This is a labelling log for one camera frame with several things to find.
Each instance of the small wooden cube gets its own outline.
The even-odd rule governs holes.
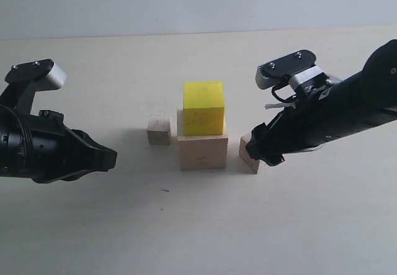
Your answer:
[[[249,157],[246,145],[251,139],[251,133],[247,133],[244,136],[241,137],[240,139],[240,148],[239,148],[239,155],[240,157],[247,163],[247,165],[252,169],[252,171],[257,174],[259,171],[259,167],[262,166],[263,164],[261,163],[260,160],[254,160],[251,157]]]
[[[185,135],[222,135],[225,98],[221,81],[184,83]]]
[[[229,138],[224,124],[223,135],[185,136],[184,112],[177,111],[177,141],[181,170],[226,167]]]
[[[150,115],[148,140],[150,145],[171,144],[171,117],[169,115]]]

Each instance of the background wall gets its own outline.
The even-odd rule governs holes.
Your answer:
[[[0,0],[0,39],[396,24],[397,0]]]

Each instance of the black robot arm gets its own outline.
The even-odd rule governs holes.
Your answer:
[[[315,64],[315,55],[301,50],[258,67],[259,88],[291,86],[294,95],[266,125],[252,130],[246,149],[270,166],[283,154],[313,151],[331,142],[397,119],[397,40],[378,48],[363,69],[341,81]]]
[[[66,127],[63,114],[30,114],[35,93],[59,89],[65,79],[51,59],[11,68],[0,95],[0,176],[50,183],[114,168],[117,153],[87,133]]]

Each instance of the white table surface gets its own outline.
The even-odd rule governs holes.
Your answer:
[[[1,274],[396,274],[397,123],[286,157],[258,175],[240,136],[277,110],[257,65],[301,48],[328,73],[361,70],[397,26],[0,42],[0,75],[50,57],[68,74],[33,113],[118,151],[109,173],[48,185],[0,179]],[[184,81],[223,81],[225,170],[180,172],[177,146],[149,146],[150,114]],[[0,89],[6,87],[1,83]]]

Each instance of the yellow block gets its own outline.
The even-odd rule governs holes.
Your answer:
[[[185,135],[221,135],[225,98],[220,81],[184,83]]]

